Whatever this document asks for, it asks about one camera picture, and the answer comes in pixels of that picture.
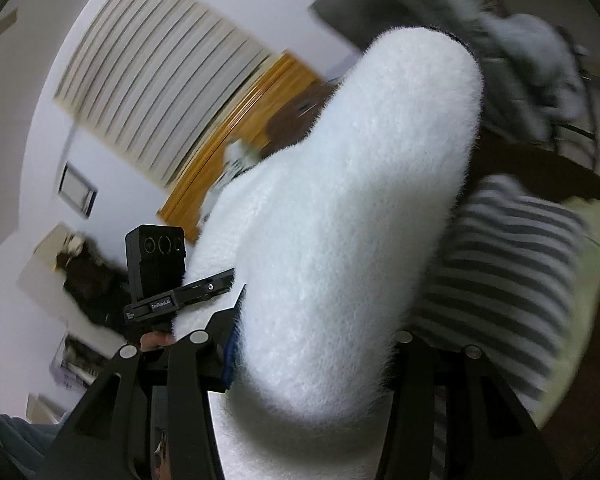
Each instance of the framed picture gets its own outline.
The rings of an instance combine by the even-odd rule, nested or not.
[[[98,191],[75,168],[67,164],[62,172],[58,194],[77,212],[88,218]]]

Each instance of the fuzzy white sweater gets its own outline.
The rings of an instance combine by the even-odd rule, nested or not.
[[[387,424],[382,372],[464,182],[480,113],[474,58],[440,32],[393,30],[311,134],[234,180],[187,282],[235,267],[247,294],[237,379],[210,403],[226,478],[371,479]]]

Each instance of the striped fabric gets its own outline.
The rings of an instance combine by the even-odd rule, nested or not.
[[[480,346],[532,412],[571,317],[586,231],[578,214],[529,195],[512,177],[485,178],[445,235],[410,329],[437,348]],[[432,480],[443,478],[444,447],[434,441]]]
[[[433,391],[433,450],[429,480],[445,479],[446,464],[446,388],[436,386]]]

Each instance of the hand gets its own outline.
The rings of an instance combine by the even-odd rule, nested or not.
[[[171,335],[164,332],[148,332],[140,338],[140,349],[143,352],[150,352],[151,350],[157,350],[165,346],[172,345],[176,342],[176,339]]]

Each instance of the metal screw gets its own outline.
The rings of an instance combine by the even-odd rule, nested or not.
[[[192,343],[195,343],[196,345],[201,345],[202,343],[206,343],[207,341],[209,341],[209,334],[206,333],[204,330],[194,330],[193,332],[191,332],[189,339]]]
[[[464,353],[469,359],[479,359],[482,356],[482,350],[476,345],[469,345],[464,349]]]
[[[133,345],[126,345],[120,349],[120,357],[123,359],[131,359],[138,353],[138,349]]]
[[[395,340],[398,343],[407,344],[413,341],[413,335],[406,330],[398,330],[398,332],[395,333]]]

